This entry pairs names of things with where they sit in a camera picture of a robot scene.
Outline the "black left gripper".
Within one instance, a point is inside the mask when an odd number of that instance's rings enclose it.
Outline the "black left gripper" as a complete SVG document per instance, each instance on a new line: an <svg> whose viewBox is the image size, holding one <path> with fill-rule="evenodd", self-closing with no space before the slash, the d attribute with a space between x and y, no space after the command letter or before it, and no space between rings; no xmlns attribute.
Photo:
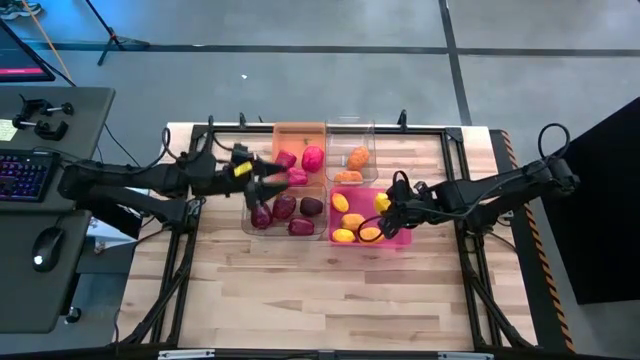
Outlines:
<svg viewBox="0 0 640 360"><path fill-rule="evenodd" d="M264 182L257 181L257 176L272 176L285 173L287 167L271 162L265 162L258 158L252 161L253 170L240 177L234 176L234 163L226 164L216 173L215 194L230 196L234 193L243 193L245 203L249 209L264 204L266 201L276 197L278 194L289 188L287 182Z"/></svg>

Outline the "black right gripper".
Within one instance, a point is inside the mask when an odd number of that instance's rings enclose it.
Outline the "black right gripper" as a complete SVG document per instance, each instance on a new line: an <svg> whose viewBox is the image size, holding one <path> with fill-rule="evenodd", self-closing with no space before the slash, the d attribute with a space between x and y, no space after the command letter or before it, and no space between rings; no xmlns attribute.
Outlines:
<svg viewBox="0 0 640 360"><path fill-rule="evenodd" d="M388 189L386 195L390 201L397 201L397 209L382 213L383 231L399 231L403 223L443 222L443 216L439 214L432 192L430 197L419 197L413 187L407 183L398 183L397 189Z"/></svg>

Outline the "dark red fruit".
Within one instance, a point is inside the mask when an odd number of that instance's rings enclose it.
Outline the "dark red fruit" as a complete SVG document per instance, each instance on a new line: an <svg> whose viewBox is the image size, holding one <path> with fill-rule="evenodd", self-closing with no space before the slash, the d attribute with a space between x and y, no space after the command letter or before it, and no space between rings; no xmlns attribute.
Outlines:
<svg viewBox="0 0 640 360"><path fill-rule="evenodd" d="M251 211L251 225L259 230L267 229L273 223L273 215L267 203L257 205Z"/></svg>
<svg viewBox="0 0 640 360"><path fill-rule="evenodd" d="M293 218L288 224L288 234L291 236L309 236L315 232L315 224L307 218Z"/></svg>
<svg viewBox="0 0 640 360"><path fill-rule="evenodd" d="M295 212L296 206L295 197L287 194L280 195L273 203L272 214L276 219L286 220Z"/></svg>

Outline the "pink plastic bin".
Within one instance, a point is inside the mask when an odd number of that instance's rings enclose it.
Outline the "pink plastic bin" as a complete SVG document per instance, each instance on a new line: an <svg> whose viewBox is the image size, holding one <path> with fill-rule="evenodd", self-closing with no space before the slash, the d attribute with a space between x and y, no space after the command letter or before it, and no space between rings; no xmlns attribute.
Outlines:
<svg viewBox="0 0 640 360"><path fill-rule="evenodd" d="M382 188L370 187L333 187L330 190L329 198L331 199L335 193L342 194L349 204L349 213L362 215L365 219L376 216L377 211L374 207L374 200L379 193L383 193ZM410 230L401 229L393 238L387 239L381 236L374 242L362 242L356 232L354 232L355 240L353 242L335 241L333 233L341 227L342 217L344 213L339 212L330 202L328 208L328 241L333 246L355 246L355 247L377 247L388 249L407 248L412 243L412 234Z"/></svg>

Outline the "orange plastic bin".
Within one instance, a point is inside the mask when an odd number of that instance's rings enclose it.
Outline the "orange plastic bin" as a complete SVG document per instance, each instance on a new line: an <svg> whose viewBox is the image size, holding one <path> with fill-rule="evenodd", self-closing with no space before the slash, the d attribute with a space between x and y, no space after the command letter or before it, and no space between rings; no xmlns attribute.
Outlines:
<svg viewBox="0 0 640 360"><path fill-rule="evenodd" d="M297 174L304 171L307 175L308 185L326 184L326 128L324 122L282 122L276 123L272 136L272 161L283 153L290 162L290 158L296 159L293 168ZM309 171L303 167L304 153L308 148L312 149L312 158L317 163L316 171Z"/></svg>

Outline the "dark maroon fruit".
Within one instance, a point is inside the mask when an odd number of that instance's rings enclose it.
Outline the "dark maroon fruit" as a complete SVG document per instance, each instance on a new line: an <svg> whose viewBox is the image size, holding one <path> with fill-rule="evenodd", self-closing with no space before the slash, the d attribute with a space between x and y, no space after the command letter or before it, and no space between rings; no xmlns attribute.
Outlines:
<svg viewBox="0 0 640 360"><path fill-rule="evenodd" d="M324 202L312 197L304 197L300 202L300 213L307 217L314 217L323 212Z"/></svg>

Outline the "clear plastic bin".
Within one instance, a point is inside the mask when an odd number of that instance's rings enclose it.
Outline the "clear plastic bin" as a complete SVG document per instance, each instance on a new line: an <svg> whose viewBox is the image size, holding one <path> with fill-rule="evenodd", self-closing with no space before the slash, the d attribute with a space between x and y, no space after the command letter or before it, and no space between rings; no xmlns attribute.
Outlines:
<svg viewBox="0 0 640 360"><path fill-rule="evenodd" d="M375 122L360 117L336 117L325 122L326 128L326 163L325 175L332 185L369 186L379 175L377 168ZM366 146L370 152L368 164L359 172L363 176L362 183L338 183L334 176L346 171L346 161L351 151L358 146Z"/></svg>
<svg viewBox="0 0 640 360"><path fill-rule="evenodd" d="M291 195L297 199L297 206L295 212L286 220L279 220L273 216L273 223L271 226L264 230L259 230L251 225L251 210L244 206L242 229L245 233L258 236L261 239L268 240L318 240L321 234L327 228L327 190L322 184L312 184L307 186L294 186L289 187L286 191L278 194L275 198L266 201L271 209L275 199L280 195ZM307 217L300 213L300 202L304 197L312 197L324 202L323 212L314 217ZM288 234L288 224L293 218L307 218L315 224L315 232L309 236L291 236Z"/></svg>

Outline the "black platform with hazard stripe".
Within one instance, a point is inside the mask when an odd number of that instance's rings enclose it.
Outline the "black platform with hazard stripe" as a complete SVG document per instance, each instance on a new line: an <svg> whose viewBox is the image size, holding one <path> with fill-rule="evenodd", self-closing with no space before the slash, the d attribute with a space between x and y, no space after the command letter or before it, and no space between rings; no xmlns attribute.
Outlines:
<svg viewBox="0 0 640 360"><path fill-rule="evenodd" d="M546 351L574 353L531 203L486 237L486 254L495 301L519 334Z"/></svg>

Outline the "white paper sheet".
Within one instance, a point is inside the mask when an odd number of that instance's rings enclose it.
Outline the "white paper sheet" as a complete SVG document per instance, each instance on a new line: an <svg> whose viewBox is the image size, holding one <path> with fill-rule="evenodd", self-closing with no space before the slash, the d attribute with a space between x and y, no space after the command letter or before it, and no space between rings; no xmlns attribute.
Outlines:
<svg viewBox="0 0 640 360"><path fill-rule="evenodd" d="M92 217L86 233L87 240L94 244L94 253L99 255L105 250L134 242L129 235Z"/></svg>

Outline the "black tripod stand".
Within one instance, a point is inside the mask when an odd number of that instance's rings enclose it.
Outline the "black tripod stand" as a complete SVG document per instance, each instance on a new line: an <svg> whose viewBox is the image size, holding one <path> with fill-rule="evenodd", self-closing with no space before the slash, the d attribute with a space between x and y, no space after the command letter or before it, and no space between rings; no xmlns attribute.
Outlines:
<svg viewBox="0 0 640 360"><path fill-rule="evenodd" d="M98 66L102 66L109 52L128 51L128 50L148 50L151 44L147 41L134 39L130 37L120 36L113 27L109 26L98 10L95 8L91 0L84 0L90 8L94 16L98 19L101 26L108 34L108 40L102 50L101 56L97 61Z"/></svg>

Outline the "black floor mat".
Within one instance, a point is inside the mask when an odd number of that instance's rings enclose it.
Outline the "black floor mat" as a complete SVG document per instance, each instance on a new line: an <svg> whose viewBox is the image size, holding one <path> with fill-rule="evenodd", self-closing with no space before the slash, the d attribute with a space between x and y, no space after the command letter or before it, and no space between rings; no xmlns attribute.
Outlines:
<svg viewBox="0 0 640 360"><path fill-rule="evenodd" d="M577 303L640 300L640 97L563 159L580 184L542 202Z"/></svg>

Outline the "black c-clamp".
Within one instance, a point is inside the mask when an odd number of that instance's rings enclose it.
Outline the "black c-clamp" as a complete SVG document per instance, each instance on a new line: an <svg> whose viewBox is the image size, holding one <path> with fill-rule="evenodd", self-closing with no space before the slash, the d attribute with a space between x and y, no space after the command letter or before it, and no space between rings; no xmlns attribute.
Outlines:
<svg viewBox="0 0 640 360"><path fill-rule="evenodd" d="M45 99L26 99L24 96L20 96L20 98L22 100L20 115L24 118L29 118L36 113L45 116L51 116L54 112L62 112L70 116L75 113L75 109L70 102L54 107Z"/></svg>
<svg viewBox="0 0 640 360"><path fill-rule="evenodd" d="M16 116L12 121L14 128L24 130L31 127L34 133L44 140L60 141L69 129L69 125L65 121L61 121L56 128L52 128L51 124L40 120L36 123L27 121L22 116Z"/></svg>

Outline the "black computer mouse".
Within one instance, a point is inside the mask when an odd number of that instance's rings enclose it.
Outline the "black computer mouse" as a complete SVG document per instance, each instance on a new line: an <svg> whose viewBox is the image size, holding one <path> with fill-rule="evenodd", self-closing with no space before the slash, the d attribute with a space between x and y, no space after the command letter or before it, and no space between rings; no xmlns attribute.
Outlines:
<svg viewBox="0 0 640 360"><path fill-rule="evenodd" d="M60 227L44 229L32 247L32 266L36 272L49 272L58 263L65 231Z"/></svg>

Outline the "backlit black keyboard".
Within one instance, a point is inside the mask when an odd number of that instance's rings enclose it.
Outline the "backlit black keyboard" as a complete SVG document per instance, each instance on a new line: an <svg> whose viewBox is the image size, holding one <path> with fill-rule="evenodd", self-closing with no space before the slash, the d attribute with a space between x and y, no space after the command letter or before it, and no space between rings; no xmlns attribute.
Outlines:
<svg viewBox="0 0 640 360"><path fill-rule="evenodd" d="M0 150L0 202L42 202L59 165L55 152Z"/></svg>

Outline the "dark grey desk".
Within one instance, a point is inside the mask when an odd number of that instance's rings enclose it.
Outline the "dark grey desk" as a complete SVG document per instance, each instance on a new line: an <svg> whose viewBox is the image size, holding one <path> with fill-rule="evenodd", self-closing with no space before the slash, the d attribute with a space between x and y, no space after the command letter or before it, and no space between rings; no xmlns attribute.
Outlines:
<svg viewBox="0 0 640 360"><path fill-rule="evenodd" d="M11 140L0 140L0 150L56 150L65 160L90 159L114 97L114 89L102 87L0 86L0 119L16 115L22 98L74 107L72 116L57 113L49 118L69 124L63 139L43 140L19 130ZM91 213L77 210L73 201L57 193L61 176L58 168L40 203L0 201L0 333L48 333L68 311L67 292ZM41 273L33 268L32 248L40 233L53 226L64 230L59 261Z"/></svg>

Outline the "black monitor with pink bar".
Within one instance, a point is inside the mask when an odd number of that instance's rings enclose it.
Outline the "black monitor with pink bar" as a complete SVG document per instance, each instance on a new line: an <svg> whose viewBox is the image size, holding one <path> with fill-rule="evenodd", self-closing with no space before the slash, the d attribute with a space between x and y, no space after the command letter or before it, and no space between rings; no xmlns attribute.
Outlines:
<svg viewBox="0 0 640 360"><path fill-rule="evenodd" d="M37 53L0 19L0 83L54 80L55 76Z"/></svg>

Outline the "person's shoe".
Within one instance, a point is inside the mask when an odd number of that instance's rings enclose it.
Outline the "person's shoe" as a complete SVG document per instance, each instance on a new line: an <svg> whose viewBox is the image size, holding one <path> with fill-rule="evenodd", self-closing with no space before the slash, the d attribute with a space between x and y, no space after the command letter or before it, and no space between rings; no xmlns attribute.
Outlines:
<svg viewBox="0 0 640 360"><path fill-rule="evenodd" d="M19 17L38 15L42 6L37 2L28 0L0 0L0 18L11 21Z"/></svg>

